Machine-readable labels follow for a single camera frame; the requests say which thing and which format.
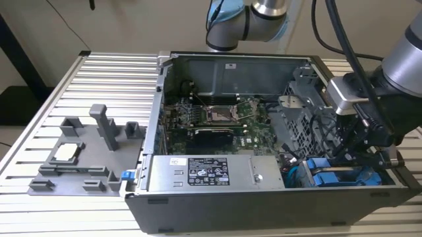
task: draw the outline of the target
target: white wall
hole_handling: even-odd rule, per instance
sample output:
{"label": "white wall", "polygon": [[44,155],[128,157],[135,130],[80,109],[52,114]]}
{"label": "white wall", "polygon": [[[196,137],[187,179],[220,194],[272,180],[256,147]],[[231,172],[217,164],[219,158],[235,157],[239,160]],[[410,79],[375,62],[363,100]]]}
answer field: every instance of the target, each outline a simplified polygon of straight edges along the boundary
{"label": "white wall", "polygon": [[[314,39],[311,0],[303,1],[287,53],[338,58],[339,55],[324,50]],[[95,11],[87,0],[51,2],[92,51],[205,50],[208,0],[96,0]],[[319,0],[316,9],[320,35],[327,43],[338,46],[322,2]],[[414,0],[338,0],[338,7],[354,48],[380,56],[387,54],[420,9]],[[0,0],[0,13],[41,77],[47,84],[55,85],[77,53],[85,49],[83,43],[44,0]],[[238,49],[252,53],[276,53],[276,50],[278,42],[240,42]],[[8,68],[1,64],[0,70]]]}

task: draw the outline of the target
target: black cable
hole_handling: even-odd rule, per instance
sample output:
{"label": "black cable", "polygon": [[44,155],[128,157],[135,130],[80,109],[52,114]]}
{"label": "black cable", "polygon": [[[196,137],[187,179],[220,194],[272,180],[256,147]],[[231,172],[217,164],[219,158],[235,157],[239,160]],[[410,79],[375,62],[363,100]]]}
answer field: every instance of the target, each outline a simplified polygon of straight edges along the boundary
{"label": "black cable", "polygon": [[0,142],[1,145],[5,145],[6,147],[12,147],[8,143]]}
{"label": "black cable", "polygon": [[[335,52],[335,53],[339,53],[339,54],[343,54],[344,55],[344,52],[338,49],[338,48],[334,48],[332,46],[330,46],[320,38],[320,35],[319,35],[319,32],[318,32],[318,27],[316,27],[316,17],[315,17],[315,11],[316,11],[316,0],[312,0],[312,6],[311,6],[311,23],[312,23],[312,31],[314,31],[314,35],[315,35],[315,38],[316,38],[316,41],[318,43],[322,45],[322,47],[324,47],[327,50]],[[371,59],[371,60],[378,60],[378,61],[382,61],[382,57],[378,57],[378,56],[372,56],[372,55],[368,55],[368,54],[362,54],[362,53],[356,53],[356,57],[359,58],[366,58],[366,59]]]}
{"label": "black cable", "polygon": [[209,31],[211,31],[211,29],[212,29],[212,27],[213,27],[212,23],[213,23],[213,21],[215,21],[215,19],[216,19],[216,17],[217,17],[219,11],[220,11],[221,6],[223,6],[223,2],[224,2],[224,0],[221,0],[221,1],[219,2],[219,5],[217,5],[217,7],[215,8],[215,11],[213,11],[212,16],[211,16],[211,19],[209,19],[208,27],[205,27],[205,29],[207,29],[205,43],[207,43]]}
{"label": "black cable", "polygon": [[224,0],[221,0],[219,2],[219,5],[216,6],[215,11],[212,13],[212,16],[211,16],[211,19],[209,19],[209,24],[208,24],[208,31],[211,30],[212,23],[213,23],[217,15],[219,15],[219,11],[221,10],[223,3],[224,3]]}
{"label": "black cable", "polygon": [[344,32],[344,28],[342,25],[342,21],[339,19],[335,0],[326,0],[324,2],[326,2],[326,7],[327,7],[331,23],[332,23],[335,35],[336,35],[338,41],[340,43],[342,49],[344,51],[347,61],[348,61],[350,66],[355,72],[355,75],[356,75],[358,81],[360,83],[363,92],[368,98],[370,104],[371,104],[372,109],[376,113],[376,117],[378,117],[378,119],[379,119],[379,121],[386,129],[387,134],[392,135],[394,134],[394,127],[392,127],[391,121],[387,117],[387,114],[384,112],[384,109],[380,105],[380,102],[378,100],[375,92],[371,88],[371,84],[370,84],[370,81],[367,79],[367,75],[363,71],[362,65],[356,59],[355,52],[351,48],[351,45],[350,45],[350,42],[347,39],[347,35]]}
{"label": "black cable", "polygon": [[207,31],[208,31],[208,17],[209,17],[211,6],[212,6],[212,0],[209,0],[209,6],[208,6],[208,11],[207,11],[207,19],[205,19],[205,30]]}
{"label": "black cable", "polygon": [[73,34],[77,36],[77,38],[80,39],[80,41],[83,42],[83,44],[85,45],[85,47],[88,48],[88,50],[91,51],[91,48],[88,47],[87,43],[84,42],[84,40],[80,38],[80,36],[76,34],[76,32],[73,31],[73,29],[71,28],[71,26],[68,25],[64,17],[61,16],[60,12],[57,11],[57,9],[55,8],[55,6],[52,5],[49,0],[45,0],[47,3],[49,4],[49,6],[52,6],[53,10],[56,11],[59,17],[61,18],[63,22],[65,23],[65,26],[68,27],[68,29],[73,32]]}

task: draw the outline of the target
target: small white component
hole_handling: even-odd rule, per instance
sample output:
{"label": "small white component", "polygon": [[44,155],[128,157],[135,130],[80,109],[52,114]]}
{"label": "small white component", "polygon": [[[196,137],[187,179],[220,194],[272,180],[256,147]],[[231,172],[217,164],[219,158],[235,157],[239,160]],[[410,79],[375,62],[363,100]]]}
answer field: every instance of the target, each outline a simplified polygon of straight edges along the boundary
{"label": "small white component", "polygon": [[291,159],[290,159],[290,163],[294,163],[294,162],[296,162],[298,161],[298,159],[295,158],[295,157],[292,157]]}
{"label": "small white component", "polygon": [[53,158],[60,161],[68,161],[75,156],[77,150],[77,144],[64,143],[59,146],[59,149],[53,155]]}
{"label": "small white component", "polygon": [[171,158],[169,165],[185,165],[187,159],[185,158]]}

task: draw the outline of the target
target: blue latch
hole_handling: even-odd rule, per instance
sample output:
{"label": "blue latch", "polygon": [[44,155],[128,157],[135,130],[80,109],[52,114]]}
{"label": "blue latch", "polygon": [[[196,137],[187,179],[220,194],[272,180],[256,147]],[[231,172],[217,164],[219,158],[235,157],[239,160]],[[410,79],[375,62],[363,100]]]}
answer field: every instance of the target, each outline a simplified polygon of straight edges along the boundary
{"label": "blue latch", "polygon": [[133,181],[135,180],[135,172],[133,171],[123,171],[121,180]]}

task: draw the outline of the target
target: circuit board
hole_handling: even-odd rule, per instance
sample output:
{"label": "circuit board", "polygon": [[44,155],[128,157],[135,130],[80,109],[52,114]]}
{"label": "circuit board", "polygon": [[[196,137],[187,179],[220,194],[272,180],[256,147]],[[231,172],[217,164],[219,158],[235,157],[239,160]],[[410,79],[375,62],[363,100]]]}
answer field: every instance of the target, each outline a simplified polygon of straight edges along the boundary
{"label": "circuit board", "polygon": [[[168,107],[167,147],[169,155],[276,155],[280,145],[270,125],[264,104],[240,97],[236,105],[192,106],[181,101]],[[232,141],[216,147],[197,146],[199,131],[232,133]]]}

